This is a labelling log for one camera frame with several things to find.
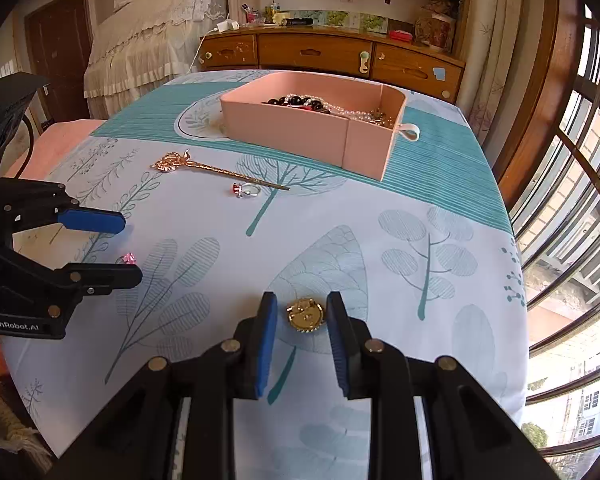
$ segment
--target drawer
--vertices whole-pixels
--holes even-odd
[[[203,69],[216,66],[256,65],[258,64],[256,37],[253,34],[239,34],[224,38],[222,36],[206,38],[198,57],[201,59]]]
[[[433,72],[434,68],[444,69],[444,80]],[[416,92],[421,92],[449,103],[456,102],[462,69],[451,63],[399,48],[376,43],[376,51],[371,66],[371,78]]]
[[[270,33],[258,36],[260,64],[314,68],[340,72],[357,77],[369,77],[360,72],[360,53],[371,55],[373,43],[352,38],[318,34]]]

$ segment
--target pink jewelry box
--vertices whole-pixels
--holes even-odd
[[[263,104],[288,94],[317,96],[345,110],[380,108],[394,127]],[[307,156],[376,180],[384,176],[406,101],[391,86],[310,72],[275,72],[220,97],[229,138]]]

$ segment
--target window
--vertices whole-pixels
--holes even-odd
[[[589,394],[584,398],[584,405],[582,406],[583,410],[590,410],[591,408],[595,408],[598,405],[598,396],[600,391],[596,391],[593,394]]]
[[[581,421],[580,425],[578,426],[578,436],[587,436],[593,433],[593,425],[595,421],[596,418],[594,416]]]
[[[600,24],[584,5],[579,19],[574,86],[510,211],[530,344],[522,423],[546,436],[539,451],[562,480],[600,454]]]

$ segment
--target sticker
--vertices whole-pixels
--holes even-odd
[[[438,81],[444,81],[446,77],[446,70],[444,68],[435,67],[433,69],[433,75],[436,76]]]

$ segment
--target gold hair stick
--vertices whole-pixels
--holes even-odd
[[[229,170],[222,170],[221,168],[215,168],[213,166],[201,164],[200,162],[196,162],[195,160],[190,159],[191,157],[189,155],[189,150],[186,150],[184,152],[184,155],[180,155],[177,152],[170,152],[167,153],[163,158],[158,160],[155,164],[152,164],[150,167],[154,168],[154,170],[162,171],[163,173],[168,173],[169,171],[174,171],[180,167],[185,166],[186,168],[213,171],[214,173],[219,173],[225,176],[240,178],[241,180],[251,182],[252,184],[260,184],[261,186],[274,187],[276,189],[283,189],[284,191],[289,191],[289,188],[287,186],[280,186],[280,184],[274,184],[272,182],[267,182],[266,180],[253,178],[252,176],[243,175],[241,173],[235,173]]]

